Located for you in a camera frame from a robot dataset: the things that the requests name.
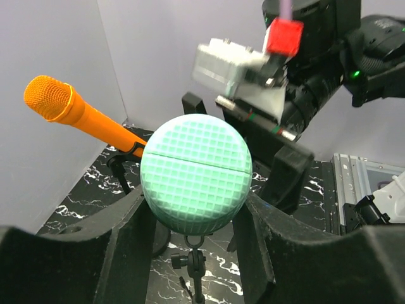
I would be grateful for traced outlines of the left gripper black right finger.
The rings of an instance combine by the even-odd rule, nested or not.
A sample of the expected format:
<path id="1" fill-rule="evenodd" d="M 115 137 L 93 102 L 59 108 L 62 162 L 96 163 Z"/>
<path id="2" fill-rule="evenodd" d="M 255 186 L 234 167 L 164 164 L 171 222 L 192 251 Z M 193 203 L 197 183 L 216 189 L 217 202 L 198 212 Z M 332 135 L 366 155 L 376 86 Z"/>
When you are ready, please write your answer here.
<path id="1" fill-rule="evenodd" d="M 403 303 L 404 227 L 337 236 L 250 193 L 235 218 L 246 303 Z"/>

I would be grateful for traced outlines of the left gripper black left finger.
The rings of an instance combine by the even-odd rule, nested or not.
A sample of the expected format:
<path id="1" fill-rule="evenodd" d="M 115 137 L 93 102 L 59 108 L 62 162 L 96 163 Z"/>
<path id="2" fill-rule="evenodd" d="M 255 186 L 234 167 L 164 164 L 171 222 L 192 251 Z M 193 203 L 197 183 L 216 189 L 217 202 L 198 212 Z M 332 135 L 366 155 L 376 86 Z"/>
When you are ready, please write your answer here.
<path id="1" fill-rule="evenodd" d="M 156 220 L 140 187 L 58 234 L 1 228 L 2 303 L 144 303 Z"/>

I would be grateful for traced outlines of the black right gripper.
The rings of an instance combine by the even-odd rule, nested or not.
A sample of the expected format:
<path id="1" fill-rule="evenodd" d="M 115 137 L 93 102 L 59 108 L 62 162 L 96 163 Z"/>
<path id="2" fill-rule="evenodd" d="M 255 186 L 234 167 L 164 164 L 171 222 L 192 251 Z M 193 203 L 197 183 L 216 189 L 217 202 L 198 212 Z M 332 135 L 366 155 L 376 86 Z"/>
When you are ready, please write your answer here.
<path id="1" fill-rule="evenodd" d="M 300 84 L 288 84 L 285 89 L 272 88 L 265 100 L 274 105 L 284 98 L 280 121 L 266 114 L 257 106 L 218 96 L 216 105 L 240 122 L 252 124 L 262 130 L 282 136 L 290 141 L 299 139 L 310 121 L 341 86 L 343 76 L 324 77 L 314 75 Z M 203 100 L 191 92 L 182 96 L 185 115 L 204 114 Z M 299 146 L 284 146 L 276 154 L 268 180 L 261 189 L 260 197 L 268 204 L 285 213 L 297 210 L 304 181 L 314 160 L 310 150 Z"/>

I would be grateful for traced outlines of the mint green toy microphone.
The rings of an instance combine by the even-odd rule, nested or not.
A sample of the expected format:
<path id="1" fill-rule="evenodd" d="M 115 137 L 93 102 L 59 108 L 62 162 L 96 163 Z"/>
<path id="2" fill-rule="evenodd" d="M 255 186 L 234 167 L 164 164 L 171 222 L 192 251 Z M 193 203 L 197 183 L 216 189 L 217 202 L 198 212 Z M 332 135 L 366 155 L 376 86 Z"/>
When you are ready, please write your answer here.
<path id="1" fill-rule="evenodd" d="M 249 194 L 252 158 L 245 140 L 225 121 L 182 115 L 147 141 L 140 183 L 156 218 L 186 236 L 226 226 Z"/>

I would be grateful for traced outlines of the black tripod microphone stand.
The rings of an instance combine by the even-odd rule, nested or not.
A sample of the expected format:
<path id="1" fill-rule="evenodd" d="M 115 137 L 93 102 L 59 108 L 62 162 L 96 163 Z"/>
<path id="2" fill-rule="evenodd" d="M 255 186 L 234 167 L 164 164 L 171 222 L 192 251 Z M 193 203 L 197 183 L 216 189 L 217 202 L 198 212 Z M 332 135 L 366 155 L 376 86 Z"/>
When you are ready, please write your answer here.
<path id="1" fill-rule="evenodd" d="M 197 244 L 191 244 L 188 236 L 184 236 L 184 240 L 191 251 L 188 255 L 180 255 L 178 253 L 172 254 L 171 266 L 173 269 L 187 267 L 187 273 L 194 281 L 194 293 L 187 287 L 185 279 L 182 276 L 179 277 L 180 285 L 187 292 L 192 303 L 205 303 L 202 289 L 202 277 L 206 274 L 206 257 L 199 249 L 204 243 L 204 236 L 200 236 L 200 240 Z"/>

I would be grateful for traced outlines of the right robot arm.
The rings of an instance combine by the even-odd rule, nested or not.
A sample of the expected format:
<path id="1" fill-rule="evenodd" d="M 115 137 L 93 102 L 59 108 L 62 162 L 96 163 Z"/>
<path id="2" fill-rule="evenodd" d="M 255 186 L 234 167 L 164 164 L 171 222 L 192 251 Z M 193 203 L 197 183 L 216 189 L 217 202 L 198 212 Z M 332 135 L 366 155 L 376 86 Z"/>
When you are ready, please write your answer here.
<path id="1" fill-rule="evenodd" d="M 360 1 L 264 1 L 260 51 L 228 39 L 197 47 L 193 79 L 217 92 L 225 120 L 270 169 L 260 192 L 297 209 L 313 154 L 297 144 L 340 87 L 354 107 L 404 97 L 404 20 L 361 16 Z"/>

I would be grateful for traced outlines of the black round-base stand, orange mic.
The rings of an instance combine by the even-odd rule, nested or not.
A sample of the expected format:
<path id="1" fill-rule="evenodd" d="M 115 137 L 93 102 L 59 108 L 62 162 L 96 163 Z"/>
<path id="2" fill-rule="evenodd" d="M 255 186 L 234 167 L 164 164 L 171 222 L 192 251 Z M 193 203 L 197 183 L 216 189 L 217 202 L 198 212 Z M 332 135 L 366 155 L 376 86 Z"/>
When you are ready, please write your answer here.
<path id="1" fill-rule="evenodd" d="M 108 168 L 111 170 L 113 176 L 118 179 L 118 182 L 120 183 L 125 195 L 129 194 L 132 190 L 128 185 L 127 179 L 125 177 L 125 169 L 123 167 L 123 163 L 139 162 L 141 156 L 138 156 L 135 153 L 137 151 L 141 152 L 143 148 L 144 146 L 135 143 L 131 150 L 126 152 L 119 150 L 119 153 L 117 155 L 112 156 L 107 161 Z M 152 257 L 157 258 L 158 256 L 162 255 L 166 251 L 170 240 L 170 230 L 157 220 L 154 233 Z"/>

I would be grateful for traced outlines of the orange microphone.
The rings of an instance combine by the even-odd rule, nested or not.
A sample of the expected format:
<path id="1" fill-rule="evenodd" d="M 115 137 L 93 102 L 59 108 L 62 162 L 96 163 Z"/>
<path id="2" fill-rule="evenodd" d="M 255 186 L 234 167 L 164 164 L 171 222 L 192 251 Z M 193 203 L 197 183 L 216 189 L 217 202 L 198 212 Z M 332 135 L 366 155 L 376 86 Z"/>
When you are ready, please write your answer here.
<path id="1" fill-rule="evenodd" d="M 47 75 L 32 79 L 25 104 L 48 122 L 70 125 L 115 148 L 141 157 L 145 140 L 84 101 L 70 84 Z"/>

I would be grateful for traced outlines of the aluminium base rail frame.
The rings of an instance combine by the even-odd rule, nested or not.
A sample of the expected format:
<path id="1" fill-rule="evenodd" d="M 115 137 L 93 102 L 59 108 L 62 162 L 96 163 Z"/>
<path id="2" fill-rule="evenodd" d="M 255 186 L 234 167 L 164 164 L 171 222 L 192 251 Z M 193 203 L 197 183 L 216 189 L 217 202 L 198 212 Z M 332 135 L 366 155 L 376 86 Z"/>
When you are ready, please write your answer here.
<path id="1" fill-rule="evenodd" d="M 404 223 L 404 167 L 341 153 L 332 158 L 339 234 Z"/>

